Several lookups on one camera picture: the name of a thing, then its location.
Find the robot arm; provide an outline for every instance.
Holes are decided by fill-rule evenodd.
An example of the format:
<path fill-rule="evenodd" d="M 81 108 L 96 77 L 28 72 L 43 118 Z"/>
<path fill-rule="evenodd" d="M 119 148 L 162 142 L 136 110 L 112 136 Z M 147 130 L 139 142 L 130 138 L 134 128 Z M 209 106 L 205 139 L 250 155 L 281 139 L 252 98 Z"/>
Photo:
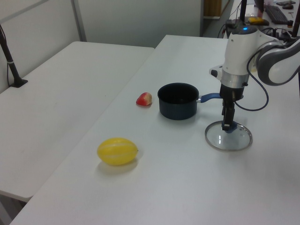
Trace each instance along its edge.
<path fill-rule="evenodd" d="M 298 73 L 299 59 L 300 39 L 285 49 L 265 47 L 256 59 L 258 77 L 267 85 L 285 84 Z"/>
<path fill-rule="evenodd" d="M 248 70 L 253 65 L 250 59 L 257 54 L 258 76 L 265 84 L 282 85 L 300 69 L 300 40 L 285 48 L 279 40 L 255 27 L 241 26 L 233 31 L 228 39 L 224 64 L 210 69 L 210 74 L 221 81 L 222 129 L 225 131 L 235 128 L 234 103 L 243 98 L 244 87 L 248 85 Z"/>

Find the floor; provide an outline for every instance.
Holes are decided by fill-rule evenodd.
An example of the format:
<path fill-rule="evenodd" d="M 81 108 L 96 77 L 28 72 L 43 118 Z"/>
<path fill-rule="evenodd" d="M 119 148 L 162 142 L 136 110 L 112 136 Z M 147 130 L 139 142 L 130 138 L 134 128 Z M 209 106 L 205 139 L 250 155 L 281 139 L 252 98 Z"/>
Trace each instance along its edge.
<path fill-rule="evenodd" d="M 217 38 L 218 33 L 223 24 L 225 24 L 226 20 L 230 16 L 231 9 L 233 7 L 234 0 L 230 0 L 227 7 L 225 8 L 223 14 L 220 16 L 218 20 L 208 20 L 204 19 L 203 22 L 203 37 L 205 38 Z"/>

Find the computer mouse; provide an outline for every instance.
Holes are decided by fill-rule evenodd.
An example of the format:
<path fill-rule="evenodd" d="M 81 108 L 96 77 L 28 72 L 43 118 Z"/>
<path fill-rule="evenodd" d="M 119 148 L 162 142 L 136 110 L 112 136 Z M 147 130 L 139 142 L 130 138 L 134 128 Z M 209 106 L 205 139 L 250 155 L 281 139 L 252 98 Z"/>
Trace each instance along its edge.
<path fill-rule="evenodd" d="M 282 8 L 283 8 L 283 9 L 293 9 L 293 8 L 294 8 L 294 6 L 293 6 L 293 5 L 290 5 L 290 4 L 288 4 L 288 5 L 282 6 Z"/>

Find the blue pot handle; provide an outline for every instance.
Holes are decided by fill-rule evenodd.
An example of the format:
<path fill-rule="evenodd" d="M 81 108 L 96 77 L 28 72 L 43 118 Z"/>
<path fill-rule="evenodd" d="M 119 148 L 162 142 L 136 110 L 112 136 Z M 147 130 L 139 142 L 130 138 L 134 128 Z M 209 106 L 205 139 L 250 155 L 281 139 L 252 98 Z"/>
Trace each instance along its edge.
<path fill-rule="evenodd" d="M 203 102 L 207 102 L 208 100 L 211 100 L 213 98 L 221 98 L 221 97 L 220 97 L 219 93 L 210 93 L 207 95 L 199 96 L 199 99 L 197 100 L 197 102 L 203 103 Z"/>

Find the saucepan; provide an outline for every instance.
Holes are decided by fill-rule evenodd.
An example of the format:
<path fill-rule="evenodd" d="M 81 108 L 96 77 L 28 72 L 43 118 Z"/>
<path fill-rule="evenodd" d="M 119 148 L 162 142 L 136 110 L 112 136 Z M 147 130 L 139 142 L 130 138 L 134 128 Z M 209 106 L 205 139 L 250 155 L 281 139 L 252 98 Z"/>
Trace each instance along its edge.
<path fill-rule="evenodd" d="M 166 118 L 185 120 L 197 112 L 197 103 L 221 98 L 219 93 L 199 96 L 199 91 L 188 83 L 170 83 L 159 89 L 159 110 Z"/>

